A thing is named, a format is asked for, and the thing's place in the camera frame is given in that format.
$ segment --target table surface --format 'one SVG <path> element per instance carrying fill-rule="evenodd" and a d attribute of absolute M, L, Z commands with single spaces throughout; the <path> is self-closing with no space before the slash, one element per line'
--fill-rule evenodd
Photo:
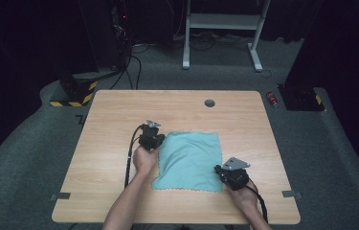
<path fill-rule="evenodd" d="M 206 100 L 214 100 L 215 106 L 205 106 Z M 294 197 L 282 195 L 282 191 L 291 188 L 260 94 L 189 90 L 98 91 L 60 191 L 70 193 L 70 197 L 57 200 L 54 221 L 104 221 L 123 190 L 131 136 L 147 119 L 161 124 L 160 133 L 164 134 L 218 133 L 224 162 L 234 156 L 251 164 L 247 173 L 265 200 L 269 222 L 300 221 Z M 130 176 L 134 173 L 132 166 Z M 227 191 L 152 190 L 150 183 L 157 175 L 158 167 L 155 167 L 145 185 L 134 222 L 247 222 Z"/>

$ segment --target gray carpet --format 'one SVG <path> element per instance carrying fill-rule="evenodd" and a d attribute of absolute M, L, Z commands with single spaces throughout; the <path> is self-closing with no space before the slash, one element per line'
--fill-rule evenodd
<path fill-rule="evenodd" d="M 359 229 L 359 159 L 352 149 L 324 89 L 316 88 L 325 112 L 287 111 L 277 90 L 284 83 L 301 42 L 284 44 L 261 41 L 258 54 L 265 69 L 256 73 L 245 43 L 216 44 L 208 51 L 191 50 L 191 69 L 182 69 L 183 49 L 151 46 L 136 54 L 143 70 L 140 89 L 256 90 L 262 95 L 280 155 L 297 200 L 302 221 L 297 225 L 273 225 L 274 229 Z M 198 48 L 205 43 L 193 42 Z M 146 46 L 136 47 L 134 53 Z M 138 62 L 129 73 L 136 77 Z M 117 77 L 100 80 L 109 88 Z M 43 105 L 26 119 L 0 147 L 0 229 L 59 229 L 51 215 L 81 132 L 79 117 L 87 107 L 51 107 L 53 82 L 41 91 Z M 115 89 L 128 89 L 124 75 Z M 275 92 L 280 106 L 265 101 Z M 100 223 L 81 223 L 74 229 L 101 229 Z"/>

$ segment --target circular hole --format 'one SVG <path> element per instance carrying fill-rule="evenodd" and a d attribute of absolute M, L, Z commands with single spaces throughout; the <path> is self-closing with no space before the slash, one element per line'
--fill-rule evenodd
<path fill-rule="evenodd" d="M 215 101 L 213 101 L 213 100 L 211 100 L 211 99 L 207 99 L 207 100 L 205 101 L 205 106 L 207 106 L 207 107 L 213 107 L 213 106 L 215 106 Z"/>

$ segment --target light blue cloth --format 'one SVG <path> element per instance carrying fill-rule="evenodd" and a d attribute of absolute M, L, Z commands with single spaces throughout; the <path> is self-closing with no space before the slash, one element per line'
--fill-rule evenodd
<path fill-rule="evenodd" d="M 159 176 L 152 188 L 221 192 L 214 171 L 222 162 L 217 133 L 171 132 L 159 151 Z"/>

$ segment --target white stand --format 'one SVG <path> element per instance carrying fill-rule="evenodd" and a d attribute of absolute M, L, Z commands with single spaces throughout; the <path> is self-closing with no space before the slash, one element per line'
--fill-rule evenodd
<path fill-rule="evenodd" d="M 251 30 L 256 32 L 253 43 L 248 43 L 248 50 L 250 51 L 256 71 L 261 72 L 262 65 L 260 64 L 257 54 L 257 45 L 270 2 L 271 0 L 265 1 L 260 15 L 239 15 L 191 13 L 191 0 L 188 0 L 183 68 L 189 69 L 191 67 L 191 50 L 189 44 L 191 28 Z"/>

